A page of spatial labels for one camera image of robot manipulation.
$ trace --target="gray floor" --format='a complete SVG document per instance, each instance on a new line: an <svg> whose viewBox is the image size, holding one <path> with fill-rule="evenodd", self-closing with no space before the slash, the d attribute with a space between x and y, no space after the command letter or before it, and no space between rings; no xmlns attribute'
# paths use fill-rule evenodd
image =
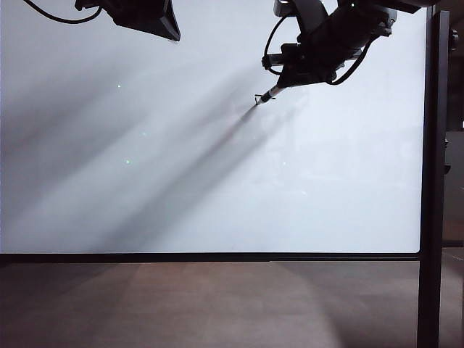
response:
<svg viewBox="0 0 464 348"><path fill-rule="evenodd" d="M463 347L464 250L444 252L441 347ZM0 347L415 346L416 262L8 265Z"/></svg>

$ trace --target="black metal post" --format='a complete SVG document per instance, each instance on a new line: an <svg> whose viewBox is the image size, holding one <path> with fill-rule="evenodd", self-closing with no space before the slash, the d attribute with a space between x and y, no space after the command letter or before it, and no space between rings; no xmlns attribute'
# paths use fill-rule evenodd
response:
<svg viewBox="0 0 464 348"><path fill-rule="evenodd" d="M427 32L418 348L439 346L449 28L449 12L438 12Z"/></svg>

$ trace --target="black metal frame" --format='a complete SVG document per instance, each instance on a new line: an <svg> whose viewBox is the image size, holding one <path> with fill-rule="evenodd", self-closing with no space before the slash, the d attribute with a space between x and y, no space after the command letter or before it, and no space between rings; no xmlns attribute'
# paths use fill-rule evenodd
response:
<svg viewBox="0 0 464 348"><path fill-rule="evenodd" d="M450 13L429 10L417 347L439 346Z"/></svg>
<svg viewBox="0 0 464 348"><path fill-rule="evenodd" d="M437 348L447 112L449 12L428 8L423 182L419 253L0 254L0 264L119 262L419 261L418 345Z"/></svg>

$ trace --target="metal stand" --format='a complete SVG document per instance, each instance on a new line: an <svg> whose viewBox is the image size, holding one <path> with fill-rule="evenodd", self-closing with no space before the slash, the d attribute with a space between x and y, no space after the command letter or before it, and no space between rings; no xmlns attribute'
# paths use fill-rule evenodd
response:
<svg viewBox="0 0 464 348"><path fill-rule="evenodd" d="M418 348L438 348L439 346L450 14L449 12L438 12L429 20L423 149L422 233L420 238Z"/></svg>

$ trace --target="floor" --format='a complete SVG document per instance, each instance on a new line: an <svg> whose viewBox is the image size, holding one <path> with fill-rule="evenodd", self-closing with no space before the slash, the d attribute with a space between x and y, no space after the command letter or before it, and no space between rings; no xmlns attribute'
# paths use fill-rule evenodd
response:
<svg viewBox="0 0 464 348"><path fill-rule="evenodd" d="M464 347L464 249L441 347ZM415 347L416 262L6 265L0 347Z"/></svg>

